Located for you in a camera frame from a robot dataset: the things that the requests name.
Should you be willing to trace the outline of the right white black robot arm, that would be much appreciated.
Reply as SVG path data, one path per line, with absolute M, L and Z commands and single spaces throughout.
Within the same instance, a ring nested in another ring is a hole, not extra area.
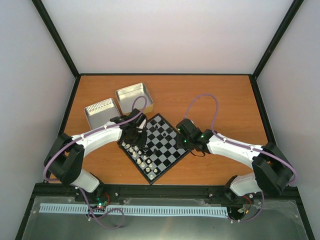
M 187 118 L 176 128 L 179 149 L 224 156 L 252 169 L 252 173 L 235 175 L 225 184 L 224 194 L 230 201 L 256 192 L 278 197 L 297 176 L 282 151 L 272 142 L 254 145 L 236 141 L 211 129 L 201 131 Z

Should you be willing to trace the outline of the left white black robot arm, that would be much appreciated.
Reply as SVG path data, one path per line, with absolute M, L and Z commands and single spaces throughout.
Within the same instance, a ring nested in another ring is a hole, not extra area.
M 48 182 L 58 180 L 65 186 L 84 190 L 92 201 L 101 200 L 104 188 L 96 176 L 83 169 L 84 158 L 118 141 L 143 147 L 147 140 L 147 122 L 146 115 L 135 108 L 129 115 L 113 117 L 88 132 L 73 136 L 59 134 L 44 161 L 43 179 Z

